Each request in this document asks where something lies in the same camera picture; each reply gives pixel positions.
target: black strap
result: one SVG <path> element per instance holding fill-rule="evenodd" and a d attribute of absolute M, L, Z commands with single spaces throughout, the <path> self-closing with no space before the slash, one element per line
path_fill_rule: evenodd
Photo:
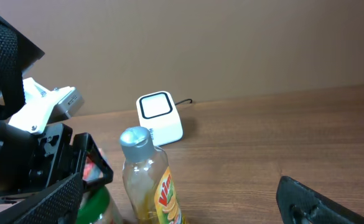
<path fill-rule="evenodd" d="M 0 105 L 0 119 L 8 119 L 25 104 L 22 73 L 17 64 L 17 35 L 0 24 L 0 89 L 5 105 Z"/>

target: silver bottle cap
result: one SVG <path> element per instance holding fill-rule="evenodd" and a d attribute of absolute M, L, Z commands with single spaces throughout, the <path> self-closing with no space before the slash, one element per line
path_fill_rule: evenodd
<path fill-rule="evenodd" d="M 128 128 L 119 137 L 125 158 L 130 162 L 141 162 L 150 158 L 154 152 L 149 130 L 144 127 Z"/>

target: bottle label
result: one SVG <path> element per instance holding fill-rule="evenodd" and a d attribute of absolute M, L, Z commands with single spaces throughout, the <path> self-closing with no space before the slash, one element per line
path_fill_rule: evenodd
<path fill-rule="evenodd" d="M 175 185 L 169 167 L 158 184 L 154 195 L 157 216 L 160 224 L 181 224 L 185 218 L 180 211 L 176 197 Z"/>

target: brown wall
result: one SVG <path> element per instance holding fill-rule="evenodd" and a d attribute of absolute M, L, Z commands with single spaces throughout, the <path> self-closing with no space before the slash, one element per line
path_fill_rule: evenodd
<path fill-rule="evenodd" d="M 80 114 L 364 83 L 364 0 L 0 0 L 46 55 L 29 75 L 76 86 Z"/>

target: wood grain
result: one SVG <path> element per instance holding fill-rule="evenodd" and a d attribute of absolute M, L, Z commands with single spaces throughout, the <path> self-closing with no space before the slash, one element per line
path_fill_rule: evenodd
<path fill-rule="evenodd" d="M 281 223 L 276 189 L 288 175 L 364 216 L 364 85 L 178 107 L 184 138 L 164 146 L 191 223 Z M 114 170 L 107 185 L 134 223 L 119 135 L 136 111 L 65 122 L 89 132 Z"/>

